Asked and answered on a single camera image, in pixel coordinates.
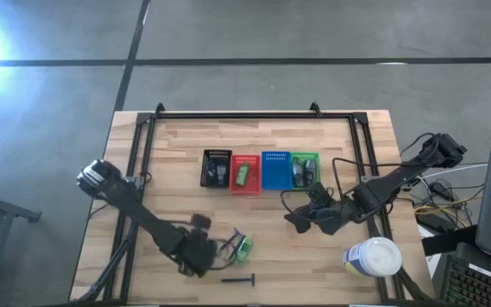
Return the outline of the blue plastic basket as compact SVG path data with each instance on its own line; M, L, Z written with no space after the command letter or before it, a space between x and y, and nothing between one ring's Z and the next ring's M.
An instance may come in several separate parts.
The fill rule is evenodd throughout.
M263 151L262 188L265 190L288 190L292 188L291 153Z

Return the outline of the backlit black keyboard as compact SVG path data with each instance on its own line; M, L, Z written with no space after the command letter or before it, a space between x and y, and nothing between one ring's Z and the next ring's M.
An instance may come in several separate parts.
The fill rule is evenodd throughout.
M491 271L448 257L440 298L448 304L491 307Z

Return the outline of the green travel bottle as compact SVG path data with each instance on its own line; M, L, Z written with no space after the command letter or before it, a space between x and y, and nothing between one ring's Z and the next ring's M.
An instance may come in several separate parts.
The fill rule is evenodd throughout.
M253 239L250 237L243 237L240 244L235 250L234 262L236 264L244 264L248 259L248 256L253 247Z
M246 184L246 179L249 171L249 164L248 163L243 163L240 165L238 168L236 178L235 178L235 184L239 186L244 186Z

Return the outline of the green plastic basket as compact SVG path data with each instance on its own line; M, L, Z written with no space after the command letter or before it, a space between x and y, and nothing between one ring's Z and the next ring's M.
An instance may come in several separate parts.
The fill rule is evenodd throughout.
M291 157L292 157L292 159L291 159L291 173L292 173L292 161L293 161L294 157L300 158L300 160L303 164L303 168L304 168L305 161L307 159L315 159L316 163L317 163L317 180L316 180L316 182L319 182L321 180L321 163L320 163L320 157L319 157L318 153L292 152ZM304 181L304 186L302 188L308 188L310 186L311 185L308 186L306 184L306 182ZM300 189L300 188L295 188L293 186L293 178L292 178L292 188L293 189Z

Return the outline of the black power adapter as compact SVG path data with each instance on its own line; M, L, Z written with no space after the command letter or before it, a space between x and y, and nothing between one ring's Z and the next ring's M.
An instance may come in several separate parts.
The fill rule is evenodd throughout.
M417 222L427 229L431 229L437 233L446 231L446 220L436 215L418 215Z

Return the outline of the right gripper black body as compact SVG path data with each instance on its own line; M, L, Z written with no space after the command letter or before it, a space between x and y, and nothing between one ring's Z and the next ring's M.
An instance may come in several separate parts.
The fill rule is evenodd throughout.
M312 211L312 222L325 235L334 235L349 222L349 208L345 201L336 201L330 207Z

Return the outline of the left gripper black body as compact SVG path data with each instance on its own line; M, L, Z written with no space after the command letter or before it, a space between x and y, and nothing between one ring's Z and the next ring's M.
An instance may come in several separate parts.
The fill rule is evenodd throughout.
M192 277L203 277L215 262L217 242L210 239L207 230L211 220L200 214L193 214L190 220L191 229L180 227L182 241L176 254L178 272Z

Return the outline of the black aluminium table frame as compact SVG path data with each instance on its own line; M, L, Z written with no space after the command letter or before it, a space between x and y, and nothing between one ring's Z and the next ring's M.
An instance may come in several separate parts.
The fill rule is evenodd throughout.
M380 163L390 172L399 148L390 114L374 111L163 112L153 123L142 113L116 113L105 158L118 168L128 165L131 147L151 154L144 203L157 216L187 220L208 216L211 234L228 238L234 228L254 241L247 263L190 278L161 254L145 231L137 236L130 283L116 277L112 300L145 305L313 305L375 304L373 278L344 270L346 248L368 236L365 224L349 224L335 235L318 228L298 234L285 219L276 191L234 194L202 188L200 167L205 149L236 154L263 151L316 152L321 180L344 188L356 185L356 158ZM256 275L256 285L221 283L222 278Z

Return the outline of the small black toiletry pack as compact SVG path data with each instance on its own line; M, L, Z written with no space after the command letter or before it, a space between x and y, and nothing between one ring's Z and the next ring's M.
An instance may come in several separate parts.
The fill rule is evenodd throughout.
M205 182L206 185L214 185L217 183L217 164L215 161L209 159L205 168Z

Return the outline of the black plastic basket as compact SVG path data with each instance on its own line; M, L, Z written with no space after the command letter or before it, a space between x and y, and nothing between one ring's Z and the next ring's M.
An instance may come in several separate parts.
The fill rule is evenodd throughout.
M205 149L203 154L201 174L200 174L200 186L204 188L227 188L229 185L229 172L230 162L232 157L232 151L226 149ZM205 182L205 168L208 160L211 159L216 162L217 165L225 165L227 167L226 182L225 185L219 185L218 182L214 185L206 185Z

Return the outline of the grey metal stand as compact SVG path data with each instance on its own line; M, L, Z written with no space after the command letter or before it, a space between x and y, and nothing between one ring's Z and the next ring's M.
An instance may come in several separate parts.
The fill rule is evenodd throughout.
M2 200L0 200L0 211L11 213L15 217L23 217L29 223L38 222L41 217L40 211L28 210L22 206L14 205Z

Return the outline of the red plastic basket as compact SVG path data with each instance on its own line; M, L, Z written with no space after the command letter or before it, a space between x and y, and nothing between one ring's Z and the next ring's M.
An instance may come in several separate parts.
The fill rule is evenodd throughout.
M249 164L249 171L244 186L235 184L238 168L243 163ZM234 194L259 194L261 191L261 163L259 155L234 154L231 159L229 190Z

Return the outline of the white-lidded wipes canister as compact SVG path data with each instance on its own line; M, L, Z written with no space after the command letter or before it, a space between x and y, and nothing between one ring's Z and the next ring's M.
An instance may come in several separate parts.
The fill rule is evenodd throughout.
M345 250L344 269L369 277L395 275L402 267L402 255L396 243L384 237L373 237Z

